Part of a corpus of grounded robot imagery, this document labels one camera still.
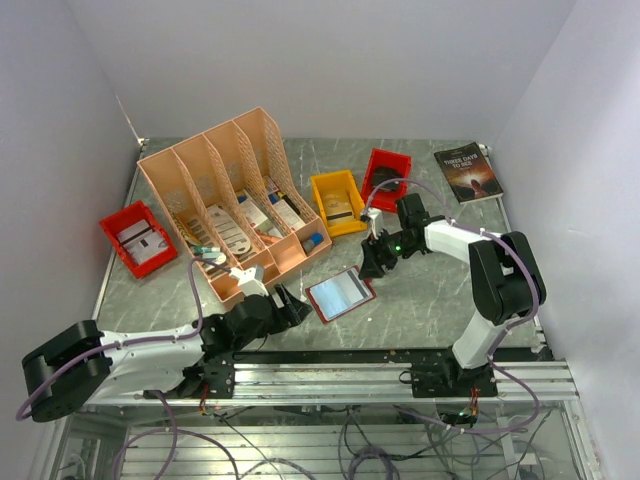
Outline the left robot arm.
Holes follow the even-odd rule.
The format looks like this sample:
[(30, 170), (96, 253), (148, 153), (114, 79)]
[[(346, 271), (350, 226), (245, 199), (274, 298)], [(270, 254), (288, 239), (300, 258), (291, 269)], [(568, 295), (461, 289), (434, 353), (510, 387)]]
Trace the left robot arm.
[(94, 320), (77, 322), (22, 359), (29, 396), (16, 418), (45, 423), (90, 401), (153, 391), (192, 397), (207, 381), (207, 362), (294, 328), (311, 311), (278, 284), (274, 293), (249, 295), (223, 314), (156, 333), (108, 332)]

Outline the red card holder wallet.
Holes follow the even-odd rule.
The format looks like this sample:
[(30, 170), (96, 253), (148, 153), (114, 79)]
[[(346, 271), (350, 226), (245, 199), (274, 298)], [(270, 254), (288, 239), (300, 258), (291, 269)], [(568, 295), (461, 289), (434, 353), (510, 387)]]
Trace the red card holder wallet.
[(306, 296), (323, 324), (328, 324), (376, 298), (369, 282), (352, 266), (306, 289)]

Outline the pink file organizer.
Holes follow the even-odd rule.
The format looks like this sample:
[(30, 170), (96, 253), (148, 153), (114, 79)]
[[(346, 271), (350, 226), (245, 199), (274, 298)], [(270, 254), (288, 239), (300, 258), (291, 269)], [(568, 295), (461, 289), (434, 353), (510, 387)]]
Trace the pink file organizer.
[[(223, 268), (202, 266), (224, 307), (245, 295), (231, 268), (264, 268), (273, 287), (329, 253), (321, 218), (300, 195), (280, 130), (262, 108), (192, 136), (138, 163), (189, 254), (219, 249)], [(301, 243), (319, 232), (324, 241), (307, 255)]]

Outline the yellow plastic bin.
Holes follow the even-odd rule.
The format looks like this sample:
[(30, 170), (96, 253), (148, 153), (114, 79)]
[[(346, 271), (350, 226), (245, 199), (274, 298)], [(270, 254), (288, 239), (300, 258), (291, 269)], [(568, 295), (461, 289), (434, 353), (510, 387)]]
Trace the yellow plastic bin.
[(365, 231), (364, 201), (348, 169), (311, 177), (312, 199), (331, 238)]

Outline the black credit card stack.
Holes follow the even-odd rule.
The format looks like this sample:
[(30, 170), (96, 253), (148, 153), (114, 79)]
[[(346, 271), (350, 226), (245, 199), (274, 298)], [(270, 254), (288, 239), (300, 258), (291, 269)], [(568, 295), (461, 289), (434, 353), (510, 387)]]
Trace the black credit card stack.
[(373, 188), (381, 185), (381, 191), (396, 192), (402, 186), (399, 181), (401, 177), (402, 175), (396, 169), (380, 165), (373, 170), (370, 180)]

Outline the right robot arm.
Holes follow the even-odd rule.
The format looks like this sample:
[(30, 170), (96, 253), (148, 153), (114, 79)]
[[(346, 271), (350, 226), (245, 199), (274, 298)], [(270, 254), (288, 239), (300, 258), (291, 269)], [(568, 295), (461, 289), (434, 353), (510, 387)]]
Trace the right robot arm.
[(369, 227), (361, 243), (363, 280), (383, 277), (400, 259), (415, 253), (440, 253), (469, 268), (475, 311), (462, 335), (446, 351), (412, 365), (401, 380), (417, 398), (493, 396), (492, 360), (510, 325), (526, 321), (546, 299), (527, 237), (465, 227), (456, 220), (432, 216), (417, 194), (396, 202), (400, 229), (389, 232), (380, 210), (366, 207), (360, 219)]

